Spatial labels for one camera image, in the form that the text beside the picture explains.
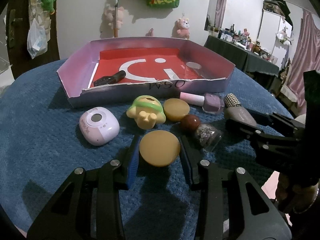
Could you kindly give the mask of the pink plush on wall left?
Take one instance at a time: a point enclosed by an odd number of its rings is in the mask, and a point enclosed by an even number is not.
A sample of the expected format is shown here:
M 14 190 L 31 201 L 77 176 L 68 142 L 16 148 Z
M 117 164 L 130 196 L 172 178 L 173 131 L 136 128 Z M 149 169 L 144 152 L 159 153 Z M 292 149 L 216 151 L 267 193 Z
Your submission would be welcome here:
M 112 28 L 120 29 L 123 25 L 124 19 L 124 8 L 118 7 L 117 11 L 116 8 L 108 7 L 104 11 L 104 15 L 106 18 L 107 24 Z

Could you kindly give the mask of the pink plush on wall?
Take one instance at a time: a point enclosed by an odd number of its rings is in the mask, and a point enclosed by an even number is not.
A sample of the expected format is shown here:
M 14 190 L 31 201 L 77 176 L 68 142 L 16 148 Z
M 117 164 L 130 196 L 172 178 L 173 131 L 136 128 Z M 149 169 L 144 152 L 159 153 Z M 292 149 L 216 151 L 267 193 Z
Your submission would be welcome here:
M 177 21 L 177 36 L 179 38 L 183 38 L 183 39 L 189 39 L 190 37 L 190 32 L 189 32 L 189 19 L 182 17 L 179 18 Z
M 104 11 L 104 15 L 106 18 L 107 24 L 112 28 L 120 29 L 123 25 L 124 19 L 124 8 L 118 7 L 117 11 L 116 8 L 108 7 Z

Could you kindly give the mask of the blue textured table cloth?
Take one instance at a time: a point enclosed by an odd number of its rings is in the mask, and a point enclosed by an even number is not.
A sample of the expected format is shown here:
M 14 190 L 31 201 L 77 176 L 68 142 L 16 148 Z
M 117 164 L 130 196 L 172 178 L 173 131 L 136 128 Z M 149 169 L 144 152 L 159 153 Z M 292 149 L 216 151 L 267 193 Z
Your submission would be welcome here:
M 71 107 L 57 76 L 61 64 L 24 73 L 1 96 L 1 206 L 24 232 L 75 168 L 99 168 L 144 134 L 126 116 L 128 103 L 112 103 L 106 108 L 120 132 L 92 146 L 79 128 L 85 109 Z M 179 160 L 165 168 L 141 165 L 119 196 L 127 239 L 193 239 L 200 195 L 190 191 Z

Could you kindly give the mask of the tan round puff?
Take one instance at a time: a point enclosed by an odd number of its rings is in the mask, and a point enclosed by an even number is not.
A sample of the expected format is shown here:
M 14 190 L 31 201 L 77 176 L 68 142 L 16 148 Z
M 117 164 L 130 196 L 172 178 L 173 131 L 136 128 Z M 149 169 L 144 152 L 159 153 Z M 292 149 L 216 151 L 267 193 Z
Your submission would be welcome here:
M 163 109 L 166 117 L 170 121 L 180 121 L 190 112 L 189 105 L 185 101 L 177 98 L 165 100 Z
M 173 163 L 180 153 L 181 145 L 178 138 L 164 130 L 147 133 L 139 143 L 142 158 L 156 167 L 168 166 Z

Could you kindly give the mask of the white pink earbud case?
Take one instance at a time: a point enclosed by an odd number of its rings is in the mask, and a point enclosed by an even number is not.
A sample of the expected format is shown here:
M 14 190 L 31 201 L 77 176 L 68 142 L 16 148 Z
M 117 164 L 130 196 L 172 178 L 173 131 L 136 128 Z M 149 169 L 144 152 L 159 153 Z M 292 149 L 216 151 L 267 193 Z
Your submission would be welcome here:
M 94 107 L 82 114 L 79 120 L 82 135 L 93 146 L 102 146 L 119 133 L 117 118 L 104 107 Z

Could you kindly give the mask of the white cabinet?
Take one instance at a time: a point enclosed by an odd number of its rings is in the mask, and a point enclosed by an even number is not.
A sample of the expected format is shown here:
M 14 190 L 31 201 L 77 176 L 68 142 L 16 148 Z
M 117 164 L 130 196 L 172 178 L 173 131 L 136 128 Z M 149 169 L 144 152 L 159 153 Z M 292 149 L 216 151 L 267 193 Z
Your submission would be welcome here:
M 281 69 L 291 46 L 292 25 L 281 15 L 263 10 L 258 40 L 262 49 L 271 55 L 272 63 Z

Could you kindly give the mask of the tan round puff back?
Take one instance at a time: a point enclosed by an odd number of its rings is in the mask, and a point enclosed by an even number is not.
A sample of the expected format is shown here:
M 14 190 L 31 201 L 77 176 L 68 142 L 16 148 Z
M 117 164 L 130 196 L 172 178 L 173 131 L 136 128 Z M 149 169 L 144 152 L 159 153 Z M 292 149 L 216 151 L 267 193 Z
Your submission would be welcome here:
M 166 117 L 170 121 L 180 121 L 190 112 L 189 105 L 185 101 L 177 98 L 165 100 L 163 109 Z

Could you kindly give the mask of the silver studded cap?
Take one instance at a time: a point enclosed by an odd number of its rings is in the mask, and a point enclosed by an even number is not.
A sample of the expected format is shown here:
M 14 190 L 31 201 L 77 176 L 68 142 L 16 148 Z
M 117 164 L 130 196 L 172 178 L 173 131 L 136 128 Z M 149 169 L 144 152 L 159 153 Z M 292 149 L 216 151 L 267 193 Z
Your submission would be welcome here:
M 240 101 L 233 93 L 229 93 L 224 97 L 224 103 L 227 108 L 241 106 Z

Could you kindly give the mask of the purple cardboard tray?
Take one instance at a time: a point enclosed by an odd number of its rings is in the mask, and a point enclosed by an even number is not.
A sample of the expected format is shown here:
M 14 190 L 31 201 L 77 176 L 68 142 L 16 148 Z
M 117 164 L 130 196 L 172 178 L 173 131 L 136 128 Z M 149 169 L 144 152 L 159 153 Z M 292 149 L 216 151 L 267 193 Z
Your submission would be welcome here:
M 122 37 L 87 43 L 57 70 L 75 107 L 158 99 L 181 92 L 224 92 L 235 65 L 195 42 L 167 37 Z

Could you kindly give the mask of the tan round puff front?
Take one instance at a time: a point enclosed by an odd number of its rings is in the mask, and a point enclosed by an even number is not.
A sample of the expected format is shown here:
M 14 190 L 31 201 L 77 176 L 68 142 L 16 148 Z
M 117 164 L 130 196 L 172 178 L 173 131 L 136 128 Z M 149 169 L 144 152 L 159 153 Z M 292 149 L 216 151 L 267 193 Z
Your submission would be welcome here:
M 139 143 L 142 158 L 156 167 L 168 166 L 173 163 L 180 153 L 181 145 L 178 138 L 164 130 L 147 133 Z

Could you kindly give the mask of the pink curtain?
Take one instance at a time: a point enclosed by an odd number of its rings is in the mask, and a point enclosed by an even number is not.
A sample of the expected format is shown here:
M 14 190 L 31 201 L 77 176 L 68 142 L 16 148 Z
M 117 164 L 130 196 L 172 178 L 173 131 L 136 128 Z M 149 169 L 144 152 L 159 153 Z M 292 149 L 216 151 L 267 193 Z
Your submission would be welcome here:
M 290 73 L 281 89 L 289 100 L 295 99 L 295 116 L 306 113 L 303 73 L 310 70 L 319 71 L 319 27 L 315 25 L 312 13 L 304 9 Z

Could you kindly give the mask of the glitter jar with brown lid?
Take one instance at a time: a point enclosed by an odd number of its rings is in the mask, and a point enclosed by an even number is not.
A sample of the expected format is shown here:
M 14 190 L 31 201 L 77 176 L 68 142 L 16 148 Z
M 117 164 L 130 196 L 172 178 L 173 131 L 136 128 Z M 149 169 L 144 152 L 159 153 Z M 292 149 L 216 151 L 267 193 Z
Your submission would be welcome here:
M 184 116 L 180 120 L 180 125 L 183 129 L 193 133 L 197 143 L 207 152 L 213 152 L 223 135 L 212 124 L 203 123 L 197 116 L 192 114 Z

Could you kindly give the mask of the clear glass cup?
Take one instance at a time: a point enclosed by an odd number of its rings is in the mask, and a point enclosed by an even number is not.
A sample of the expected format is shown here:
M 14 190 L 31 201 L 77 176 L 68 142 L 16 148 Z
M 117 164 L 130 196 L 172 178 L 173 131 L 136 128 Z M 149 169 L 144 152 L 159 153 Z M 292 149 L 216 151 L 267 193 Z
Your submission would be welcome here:
M 200 64 L 189 61 L 186 63 L 186 66 L 193 69 L 198 76 L 204 79 L 212 79 L 211 75 L 208 74 Z

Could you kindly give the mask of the green plush on door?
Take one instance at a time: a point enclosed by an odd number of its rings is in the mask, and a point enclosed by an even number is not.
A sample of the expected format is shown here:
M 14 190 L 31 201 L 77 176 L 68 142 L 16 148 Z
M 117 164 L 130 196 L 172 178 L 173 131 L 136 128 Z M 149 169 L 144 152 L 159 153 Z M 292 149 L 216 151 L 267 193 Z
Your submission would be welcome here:
M 51 15 L 55 13 L 54 2 L 56 0 L 41 0 L 42 8 L 44 11 L 49 12 Z

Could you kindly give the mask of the beige hanging organizer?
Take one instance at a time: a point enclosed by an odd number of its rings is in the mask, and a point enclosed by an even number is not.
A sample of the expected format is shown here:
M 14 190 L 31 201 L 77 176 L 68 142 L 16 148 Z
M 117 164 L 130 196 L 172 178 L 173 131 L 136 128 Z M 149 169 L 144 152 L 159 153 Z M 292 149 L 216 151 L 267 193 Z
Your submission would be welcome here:
M 41 0 L 29 0 L 28 12 L 29 12 L 29 25 L 31 26 L 32 21 L 35 18 L 38 24 L 44 27 L 46 31 L 47 39 L 49 39 L 51 14 L 43 10 Z

